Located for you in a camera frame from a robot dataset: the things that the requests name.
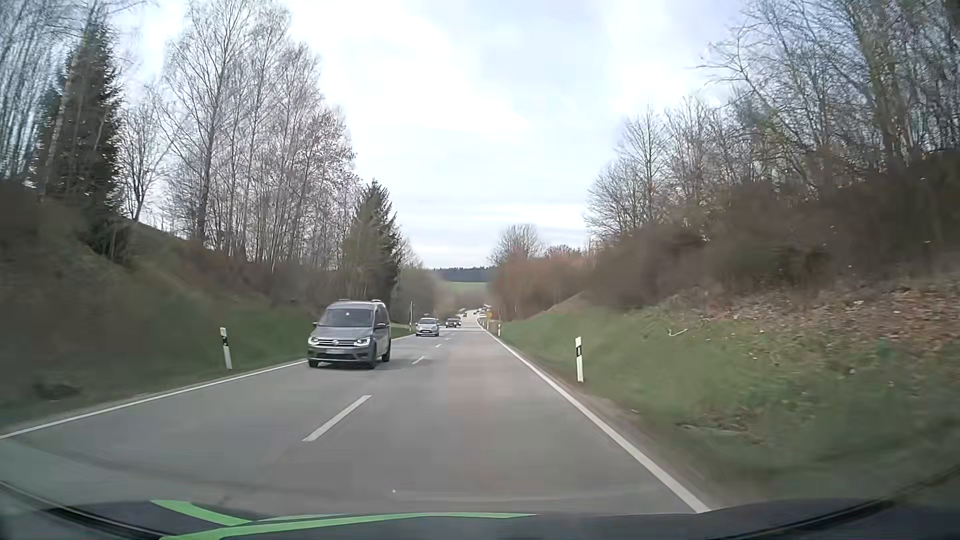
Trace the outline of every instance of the van windshield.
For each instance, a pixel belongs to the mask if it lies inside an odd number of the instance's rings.
[[[362,307],[329,307],[320,318],[321,327],[368,327],[373,322],[373,310]]]

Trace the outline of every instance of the evergreen tree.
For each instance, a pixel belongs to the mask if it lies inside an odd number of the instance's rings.
[[[128,234],[118,178],[121,98],[109,29],[91,21],[49,93],[35,161],[43,191],[80,210],[83,241],[117,261]]]
[[[344,240],[341,271],[347,295],[389,304],[402,263],[402,239],[390,193],[373,181],[360,196],[350,232]]]

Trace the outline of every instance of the road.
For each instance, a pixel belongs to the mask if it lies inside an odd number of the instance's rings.
[[[393,350],[372,371],[299,363],[4,438],[0,474],[63,503],[691,511],[475,319]]]

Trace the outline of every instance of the brown bush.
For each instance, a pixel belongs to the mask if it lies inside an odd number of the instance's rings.
[[[539,313],[583,290],[591,267],[590,254],[567,246],[508,258],[492,270],[494,309],[505,321]]]
[[[651,305],[694,285],[731,293],[814,291],[838,277],[872,280],[942,269],[960,248],[960,152],[899,171],[869,171],[828,193],[769,184],[726,191],[699,226],[647,225],[609,243],[590,297]]]

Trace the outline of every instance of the white roadside post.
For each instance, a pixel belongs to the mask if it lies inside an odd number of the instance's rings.
[[[584,381],[584,347],[583,340],[580,337],[577,337],[574,340],[574,343],[577,344],[577,382]]]
[[[227,370],[233,370],[233,362],[230,361],[230,346],[227,343],[227,329],[220,327],[220,337],[224,340],[224,362],[227,363]]]

